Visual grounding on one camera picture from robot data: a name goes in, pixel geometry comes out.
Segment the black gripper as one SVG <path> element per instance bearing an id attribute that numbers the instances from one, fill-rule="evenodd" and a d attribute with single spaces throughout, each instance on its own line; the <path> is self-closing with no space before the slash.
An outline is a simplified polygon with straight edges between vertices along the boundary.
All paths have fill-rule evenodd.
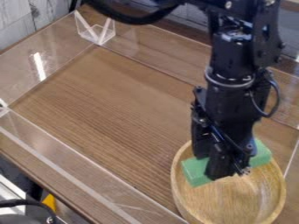
<path id="1" fill-rule="evenodd" d="M 274 76 L 262 69 L 227 77 L 208 67 L 204 78 L 208 86 L 192 90 L 191 147 L 198 159 L 210 159 L 206 175 L 218 180 L 243 175 L 258 152 L 254 126 L 274 114 L 264 111 Z"/>

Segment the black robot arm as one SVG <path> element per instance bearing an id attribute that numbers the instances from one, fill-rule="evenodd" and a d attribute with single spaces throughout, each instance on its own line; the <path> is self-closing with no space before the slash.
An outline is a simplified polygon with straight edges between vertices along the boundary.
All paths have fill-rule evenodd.
<path id="1" fill-rule="evenodd" d="M 195 4 L 208 17 L 210 64 L 206 87 L 195 87 L 191 103 L 191 149 L 207 162 L 211 180 L 244 175 L 258 156 L 254 126 L 278 111 L 266 110 L 280 87 L 270 67 L 286 47 L 279 36 L 280 0 L 151 0 L 156 11 L 126 14 L 107 0 L 86 0 L 103 15 L 128 25 L 150 25 L 183 4 Z"/>

